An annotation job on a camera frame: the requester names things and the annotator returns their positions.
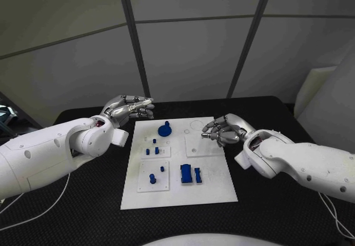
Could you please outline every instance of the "blue block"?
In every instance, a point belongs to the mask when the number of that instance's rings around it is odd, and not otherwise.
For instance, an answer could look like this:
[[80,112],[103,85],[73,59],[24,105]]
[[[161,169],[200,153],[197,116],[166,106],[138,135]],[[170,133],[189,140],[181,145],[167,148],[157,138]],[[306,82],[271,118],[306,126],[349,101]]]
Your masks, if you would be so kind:
[[154,184],[157,182],[154,175],[150,175],[150,183]]
[[180,165],[180,170],[181,170],[181,183],[192,183],[190,165],[189,164]]
[[158,127],[157,134],[161,137],[167,137],[171,134],[171,127],[170,127],[170,124],[167,121],[164,122],[164,125],[161,127]]
[[199,175],[199,168],[194,168],[194,174],[196,174],[196,183],[202,183],[202,179]]

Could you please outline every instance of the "cable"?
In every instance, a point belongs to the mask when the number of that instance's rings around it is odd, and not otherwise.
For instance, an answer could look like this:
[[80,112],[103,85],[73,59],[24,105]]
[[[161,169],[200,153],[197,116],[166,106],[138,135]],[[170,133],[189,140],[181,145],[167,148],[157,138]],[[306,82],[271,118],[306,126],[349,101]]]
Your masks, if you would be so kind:
[[[330,215],[331,215],[331,217],[334,218],[334,225],[336,225],[336,229],[337,229],[339,233],[340,233],[342,236],[344,236],[346,238],[355,240],[353,234],[349,232],[349,230],[346,229],[346,227],[343,226],[342,222],[340,222],[339,219],[337,219],[337,214],[336,214],[336,209],[334,209],[333,202],[330,201],[330,199],[329,199],[329,197],[326,196],[326,194],[323,194],[323,196],[326,197],[326,199],[327,199],[327,201],[329,201],[329,203],[330,203],[330,205],[331,205],[331,208],[333,208],[333,210],[334,210],[334,213],[331,212],[331,210],[330,210],[330,208],[329,208],[329,206],[327,206],[327,203],[326,203],[324,200],[323,200],[321,194],[320,194],[318,192],[317,192],[317,194],[318,194],[318,197],[320,197],[320,199],[321,199],[321,202],[323,202],[323,204],[324,204],[324,206],[326,206],[326,208],[327,208],[327,210],[329,210],[329,212],[330,212]],[[347,236],[347,235],[344,235],[344,234],[342,233],[340,228],[339,228],[339,225],[342,226],[342,228],[344,229],[346,233],[347,233],[350,236]]]
[[17,196],[17,198],[13,200],[13,202],[7,205],[7,207],[1,210],[1,212],[0,212],[0,214],[4,212],[4,210],[10,207],[10,205],[20,199],[20,197],[21,197],[21,195],[23,195],[24,193],[21,193],[18,196]]
[[33,217],[31,219],[27,219],[26,221],[23,221],[23,222],[20,222],[20,223],[17,223],[17,224],[13,224],[13,225],[10,225],[10,226],[7,226],[7,227],[4,227],[4,228],[1,228],[0,229],[0,231],[4,231],[5,229],[8,229],[8,228],[11,228],[11,227],[15,227],[15,226],[18,226],[20,224],[24,224],[24,223],[27,223],[27,222],[30,222],[31,220],[34,220],[34,219],[37,219],[50,209],[52,209],[52,207],[56,205],[56,203],[57,203],[57,201],[60,200],[60,197],[62,197],[62,195],[63,195],[63,193],[65,193],[65,189],[66,189],[66,186],[67,186],[67,182],[69,182],[69,177],[70,177],[70,174],[67,174],[67,179],[66,179],[66,184],[65,184],[65,188],[63,188],[63,191],[62,191],[62,193],[60,193],[60,196],[59,196],[59,198],[56,199],[56,201],[54,201],[54,203],[52,204],[52,206],[49,207],[49,209],[40,214],[40,215],[37,215],[36,217]]

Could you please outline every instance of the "black table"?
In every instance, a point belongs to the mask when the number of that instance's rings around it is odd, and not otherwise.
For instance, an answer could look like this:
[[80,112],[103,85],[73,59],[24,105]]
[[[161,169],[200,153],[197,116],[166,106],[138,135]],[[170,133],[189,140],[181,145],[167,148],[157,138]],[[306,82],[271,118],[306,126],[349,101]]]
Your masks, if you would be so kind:
[[[101,109],[67,110],[54,123],[89,117]],[[155,103],[154,109],[155,119],[219,117],[226,113],[242,117],[255,129],[280,131],[294,142],[311,142],[275,97],[166,102]],[[122,130],[129,133],[125,147],[111,146],[106,153],[72,173],[67,189],[52,210],[34,221],[0,232],[1,244],[141,245],[189,233],[238,234],[284,245],[324,245],[342,238],[317,193],[284,173],[267,179],[252,168],[239,167],[233,156],[242,145],[225,148],[239,202],[121,211],[134,120]],[[65,182],[66,177],[23,195],[0,216],[1,227],[34,217],[50,207]],[[340,221],[355,231],[355,205],[337,199],[333,202]]]

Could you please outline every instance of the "silver robot hand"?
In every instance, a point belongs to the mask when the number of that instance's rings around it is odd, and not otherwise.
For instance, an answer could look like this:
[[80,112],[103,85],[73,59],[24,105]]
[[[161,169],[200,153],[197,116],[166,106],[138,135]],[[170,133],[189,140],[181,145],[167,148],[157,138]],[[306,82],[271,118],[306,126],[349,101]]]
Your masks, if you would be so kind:
[[106,117],[112,122],[114,128],[118,128],[127,123],[129,118],[154,118],[151,111],[154,105],[151,102],[153,98],[119,95],[108,101],[99,115]]
[[255,131],[252,126],[233,114],[226,114],[210,121],[202,129],[202,137],[216,140],[217,146],[245,141]]

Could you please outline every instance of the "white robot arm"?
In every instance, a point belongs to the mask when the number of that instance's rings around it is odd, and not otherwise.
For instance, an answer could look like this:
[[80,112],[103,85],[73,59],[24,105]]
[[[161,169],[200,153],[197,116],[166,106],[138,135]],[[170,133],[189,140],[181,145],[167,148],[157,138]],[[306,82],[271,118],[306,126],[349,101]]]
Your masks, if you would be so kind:
[[[0,199],[54,182],[101,156],[109,144],[124,146],[119,129],[129,118],[153,118],[153,99],[118,96],[99,115],[27,133],[0,146]],[[79,154],[72,157],[72,150]]]
[[355,202],[355,155],[313,143],[294,143],[280,132],[258,130],[233,114],[213,120],[202,137],[219,146],[243,142],[235,157],[243,169],[251,166],[272,178],[287,173],[298,184],[344,201]]

